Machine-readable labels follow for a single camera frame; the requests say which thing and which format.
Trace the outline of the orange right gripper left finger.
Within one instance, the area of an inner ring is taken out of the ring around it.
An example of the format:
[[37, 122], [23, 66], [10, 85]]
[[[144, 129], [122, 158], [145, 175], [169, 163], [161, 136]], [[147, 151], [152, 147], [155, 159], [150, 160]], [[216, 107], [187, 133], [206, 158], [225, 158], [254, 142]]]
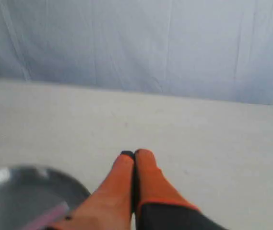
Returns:
[[100, 186], [52, 230], [130, 230], [134, 153], [122, 151]]

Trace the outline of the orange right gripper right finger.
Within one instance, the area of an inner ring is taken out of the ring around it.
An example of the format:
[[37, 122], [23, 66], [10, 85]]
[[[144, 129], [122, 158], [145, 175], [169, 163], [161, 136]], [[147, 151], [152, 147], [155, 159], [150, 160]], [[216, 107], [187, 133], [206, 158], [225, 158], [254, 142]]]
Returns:
[[187, 201], [164, 177], [154, 154], [146, 149], [135, 152], [138, 201], [138, 230], [224, 230], [225, 228]]

